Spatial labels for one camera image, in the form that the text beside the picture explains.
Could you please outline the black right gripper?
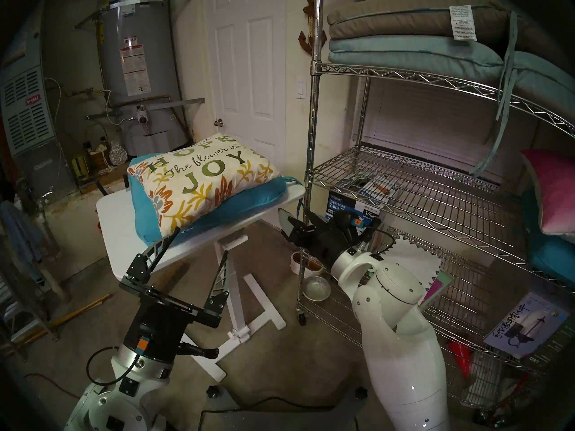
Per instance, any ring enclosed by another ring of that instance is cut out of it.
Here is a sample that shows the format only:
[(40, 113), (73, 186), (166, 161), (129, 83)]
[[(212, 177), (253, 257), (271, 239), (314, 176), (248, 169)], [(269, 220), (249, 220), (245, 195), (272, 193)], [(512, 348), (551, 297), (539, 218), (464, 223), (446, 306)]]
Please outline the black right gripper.
[(331, 269), (339, 256), (359, 243), (359, 215), (340, 209), (330, 219), (303, 207), (303, 221), (283, 208), (277, 209), (283, 237), (296, 247), (303, 248), (324, 267)]

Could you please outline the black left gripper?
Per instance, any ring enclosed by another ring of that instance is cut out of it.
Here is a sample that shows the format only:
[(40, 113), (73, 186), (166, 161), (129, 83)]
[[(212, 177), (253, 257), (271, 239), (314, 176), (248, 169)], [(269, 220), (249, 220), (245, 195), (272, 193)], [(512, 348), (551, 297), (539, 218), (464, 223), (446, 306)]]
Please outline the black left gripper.
[(123, 290), (140, 298), (140, 307), (126, 333), (123, 345), (148, 359), (172, 364), (176, 355), (215, 359), (218, 349), (200, 348), (184, 343), (182, 337), (188, 325), (199, 323), (216, 329), (229, 297), (229, 251), (224, 251), (209, 296), (203, 308), (181, 301), (151, 286), (156, 269), (181, 229), (150, 245), (132, 260), (119, 283)]

